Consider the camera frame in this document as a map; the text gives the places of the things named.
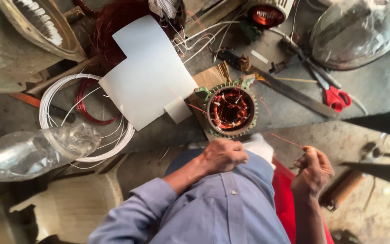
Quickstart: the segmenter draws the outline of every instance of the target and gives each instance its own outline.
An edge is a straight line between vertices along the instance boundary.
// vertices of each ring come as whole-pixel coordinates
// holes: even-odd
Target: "scissor handle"
[[[351,98],[346,92],[331,86],[329,90],[326,90],[326,105],[340,113],[351,105]]]

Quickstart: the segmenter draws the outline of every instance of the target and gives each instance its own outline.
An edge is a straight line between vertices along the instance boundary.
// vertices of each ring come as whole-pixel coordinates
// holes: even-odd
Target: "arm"
[[[294,163],[300,171],[291,183],[296,244],[325,244],[327,241],[318,197],[334,175],[334,170],[324,153],[309,146],[304,150],[306,153]]]
[[[121,206],[112,209],[88,238],[89,244],[143,243],[149,226],[189,186],[206,175],[232,170],[248,159],[240,142],[214,140],[198,157],[174,173],[132,190]]]

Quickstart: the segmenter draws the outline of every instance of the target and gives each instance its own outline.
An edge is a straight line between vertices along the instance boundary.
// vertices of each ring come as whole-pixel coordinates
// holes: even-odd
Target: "insulation paper sheet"
[[[168,104],[179,97],[186,99],[198,87],[152,16],[135,20],[112,37],[127,59],[99,84],[137,131],[164,114]]]

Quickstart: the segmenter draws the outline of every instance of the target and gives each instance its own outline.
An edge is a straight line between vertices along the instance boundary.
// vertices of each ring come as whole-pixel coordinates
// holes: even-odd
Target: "red copper wire coil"
[[[83,97],[84,97],[84,92],[85,90],[93,83],[97,83],[98,81],[95,80],[95,79],[86,79],[84,80],[81,85],[79,86],[79,90],[78,90],[78,93],[76,94],[76,103],[79,102]],[[82,115],[82,117],[84,117],[86,120],[88,120],[89,122],[95,124],[95,125],[109,125],[111,124],[112,122],[114,122],[114,120],[116,120],[119,115],[113,117],[112,119],[110,120],[98,120],[96,118],[94,118],[93,116],[91,116],[88,112],[87,112],[87,109],[85,108],[85,104],[84,104],[84,100],[82,100],[80,103],[78,103],[76,105],[76,110],[78,111],[78,113],[80,115]]]
[[[126,55],[112,35],[148,14],[152,15],[157,22],[160,22],[160,17],[150,11],[148,2],[145,0],[114,0],[103,7],[97,15],[96,30],[92,41],[95,46],[94,51],[100,54],[102,63],[107,66],[106,68],[112,69],[126,59]],[[169,36],[170,27],[163,26],[162,28]]]

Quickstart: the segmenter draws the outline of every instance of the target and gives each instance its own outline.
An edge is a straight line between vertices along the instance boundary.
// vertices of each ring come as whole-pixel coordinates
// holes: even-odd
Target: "shirt sleeve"
[[[148,227],[158,221],[177,199],[172,187],[160,178],[130,191],[130,197],[112,209],[88,237],[89,244],[143,243]]]

